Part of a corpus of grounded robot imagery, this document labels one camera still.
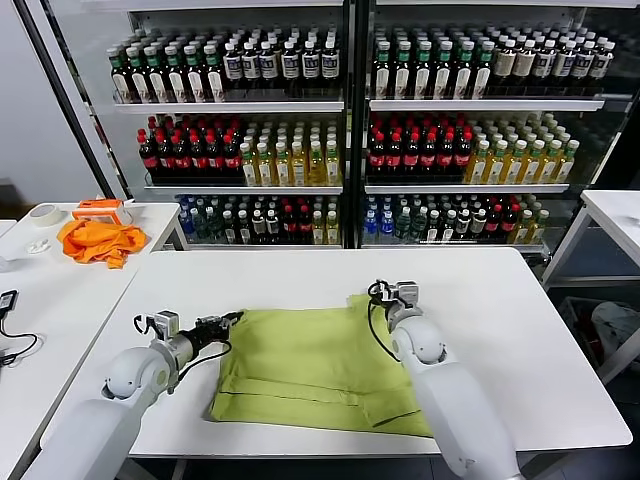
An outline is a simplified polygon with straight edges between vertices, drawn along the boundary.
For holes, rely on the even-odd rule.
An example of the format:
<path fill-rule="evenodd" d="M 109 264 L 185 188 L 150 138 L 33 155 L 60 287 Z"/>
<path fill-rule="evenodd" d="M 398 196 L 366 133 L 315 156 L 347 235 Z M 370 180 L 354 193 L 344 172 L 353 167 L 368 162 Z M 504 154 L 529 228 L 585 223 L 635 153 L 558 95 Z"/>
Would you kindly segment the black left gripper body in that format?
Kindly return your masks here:
<path fill-rule="evenodd" d="M 192 343 L 197 348 L 205 348 L 212 343 L 224 343 L 228 340 L 228 319 L 220 316 L 197 318 L 192 333 Z"/>

